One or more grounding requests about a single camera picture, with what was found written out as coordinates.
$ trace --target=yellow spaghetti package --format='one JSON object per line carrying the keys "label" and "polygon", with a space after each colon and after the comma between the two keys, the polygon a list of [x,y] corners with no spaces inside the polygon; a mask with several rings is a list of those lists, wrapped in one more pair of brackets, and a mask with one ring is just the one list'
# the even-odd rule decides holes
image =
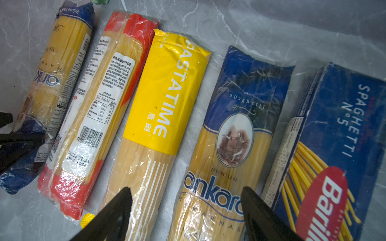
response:
{"label": "yellow spaghetti package", "polygon": [[149,240],[210,57],[184,36],[155,33],[101,206],[131,188],[131,241]]}
{"label": "yellow spaghetti package", "polygon": [[[45,143],[13,164],[0,176],[0,186],[10,194],[28,185],[39,174],[59,131],[72,90],[82,67],[94,26],[92,3],[76,6],[65,1],[59,9],[36,77],[12,132],[44,134]],[[28,144],[3,146],[18,152]]]}
{"label": "yellow spaghetti package", "polygon": [[257,186],[293,69],[229,47],[177,196],[169,241],[240,239],[241,191]]}

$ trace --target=oval illustration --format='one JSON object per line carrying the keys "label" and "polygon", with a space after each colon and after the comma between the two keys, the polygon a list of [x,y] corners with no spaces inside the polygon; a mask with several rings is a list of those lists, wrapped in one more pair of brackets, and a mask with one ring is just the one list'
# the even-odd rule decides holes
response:
{"label": "oval illustration", "polygon": [[248,157],[253,145],[251,120],[242,113],[228,117],[217,133],[216,153],[226,167],[237,167]]}

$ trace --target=blue spaghetti package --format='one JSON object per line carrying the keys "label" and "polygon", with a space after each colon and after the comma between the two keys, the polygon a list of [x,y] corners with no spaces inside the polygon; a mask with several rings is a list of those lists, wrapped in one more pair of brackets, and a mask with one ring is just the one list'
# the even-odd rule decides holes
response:
{"label": "blue spaghetti package", "polygon": [[307,241],[360,239],[385,148],[386,82],[330,63],[288,124],[262,199]]}
{"label": "blue spaghetti package", "polygon": [[257,186],[294,68],[229,47],[177,196],[168,240],[240,240],[241,192]]}
{"label": "blue spaghetti package", "polygon": [[[76,3],[65,1],[56,14],[32,87],[12,130],[20,134],[42,134],[44,144],[19,158],[0,175],[0,186],[8,193],[15,194],[28,185],[47,160],[86,56],[93,27],[92,3],[77,7]],[[29,145],[3,145],[0,156],[11,157]]]}

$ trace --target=red spaghetti package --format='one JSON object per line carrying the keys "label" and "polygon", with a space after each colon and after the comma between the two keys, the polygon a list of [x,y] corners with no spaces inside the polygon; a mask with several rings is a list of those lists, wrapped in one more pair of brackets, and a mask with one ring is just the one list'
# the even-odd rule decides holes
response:
{"label": "red spaghetti package", "polygon": [[86,84],[78,88],[81,103],[70,107],[51,150],[38,188],[75,220],[133,95],[158,23],[138,14],[113,13],[85,74]]}

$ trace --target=red oval logo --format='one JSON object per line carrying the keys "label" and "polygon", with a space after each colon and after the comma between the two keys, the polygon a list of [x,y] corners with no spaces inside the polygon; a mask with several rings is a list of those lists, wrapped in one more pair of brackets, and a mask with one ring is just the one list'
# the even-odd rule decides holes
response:
{"label": "red oval logo", "polygon": [[296,230],[307,241],[336,241],[347,202],[347,179],[338,167],[322,171],[301,205]]}

